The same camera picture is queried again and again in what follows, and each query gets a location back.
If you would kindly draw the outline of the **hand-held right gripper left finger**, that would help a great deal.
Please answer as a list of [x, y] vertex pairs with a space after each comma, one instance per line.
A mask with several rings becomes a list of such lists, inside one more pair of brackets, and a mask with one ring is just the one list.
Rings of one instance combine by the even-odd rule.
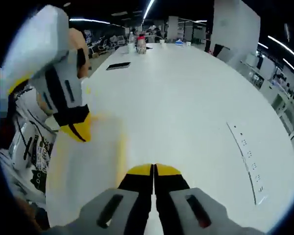
[[50, 235], [142, 235], [151, 210], [153, 165], [131, 168], [118, 188], [82, 207], [76, 220], [49, 229]]

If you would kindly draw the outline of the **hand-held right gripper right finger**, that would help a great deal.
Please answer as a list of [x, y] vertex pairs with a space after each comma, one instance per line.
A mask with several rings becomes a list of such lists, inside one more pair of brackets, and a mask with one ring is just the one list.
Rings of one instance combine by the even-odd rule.
[[260, 235], [228, 217], [227, 209], [199, 188], [189, 187], [181, 172], [154, 165], [156, 208], [166, 235]]

